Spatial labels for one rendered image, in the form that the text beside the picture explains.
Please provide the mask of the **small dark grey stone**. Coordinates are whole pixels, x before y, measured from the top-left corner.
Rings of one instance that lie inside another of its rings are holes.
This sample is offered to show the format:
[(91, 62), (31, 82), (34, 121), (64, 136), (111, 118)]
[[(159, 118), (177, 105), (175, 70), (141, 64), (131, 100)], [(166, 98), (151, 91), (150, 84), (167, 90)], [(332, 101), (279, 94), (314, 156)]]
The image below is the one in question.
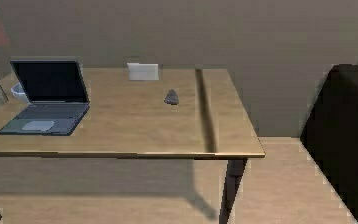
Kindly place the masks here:
[(164, 102), (169, 105), (178, 105), (179, 97), (174, 89), (171, 89), (164, 98)]

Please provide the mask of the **wooden table with dark legs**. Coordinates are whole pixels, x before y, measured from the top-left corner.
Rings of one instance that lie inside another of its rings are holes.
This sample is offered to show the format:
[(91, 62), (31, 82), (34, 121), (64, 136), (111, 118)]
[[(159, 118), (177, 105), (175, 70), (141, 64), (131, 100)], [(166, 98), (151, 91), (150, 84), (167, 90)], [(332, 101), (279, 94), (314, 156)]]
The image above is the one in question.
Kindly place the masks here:
[[(157, 81), (131, 81), (97, 68), (84, 79), (91, 108), (71, 136), (0, 135), (0, 158), (224, 160), (227, 224), (248, 159), (265, 155), (228, 71), (165, 69)], [(178, 105), (164, 102), (171, 89)], [(2, 106), (0, 128), (23, 107)]]

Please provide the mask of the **white box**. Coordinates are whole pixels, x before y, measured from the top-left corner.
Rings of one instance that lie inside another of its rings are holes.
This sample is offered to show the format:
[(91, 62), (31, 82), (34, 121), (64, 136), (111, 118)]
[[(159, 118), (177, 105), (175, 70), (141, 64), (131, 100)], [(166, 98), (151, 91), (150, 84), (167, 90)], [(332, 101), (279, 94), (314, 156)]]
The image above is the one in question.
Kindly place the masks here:
[(159, 79), (157, 64), (128, 63), (129, 79), (132, 81), (156, 81)]

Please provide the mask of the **dark grey laptop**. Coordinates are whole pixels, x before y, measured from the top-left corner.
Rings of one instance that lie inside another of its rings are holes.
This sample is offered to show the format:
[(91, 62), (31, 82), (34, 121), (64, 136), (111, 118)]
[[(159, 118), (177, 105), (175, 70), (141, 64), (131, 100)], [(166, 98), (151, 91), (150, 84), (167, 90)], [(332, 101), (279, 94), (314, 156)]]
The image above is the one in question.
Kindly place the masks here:
[(90, 108), (76, 60), (12, 60), (29, 105), (0, 135), (70, 136)]

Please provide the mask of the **white bowl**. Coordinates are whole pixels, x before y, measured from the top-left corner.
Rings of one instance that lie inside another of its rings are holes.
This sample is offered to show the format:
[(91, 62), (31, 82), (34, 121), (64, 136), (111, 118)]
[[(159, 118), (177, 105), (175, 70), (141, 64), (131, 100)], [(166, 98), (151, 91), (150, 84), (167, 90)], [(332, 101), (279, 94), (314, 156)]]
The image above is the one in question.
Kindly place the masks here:
[(11, 87), (11, 93), (18, 100), (23, 101), (24, 103), (29, 102), (27, 95), (20, 83), (17, 83)]

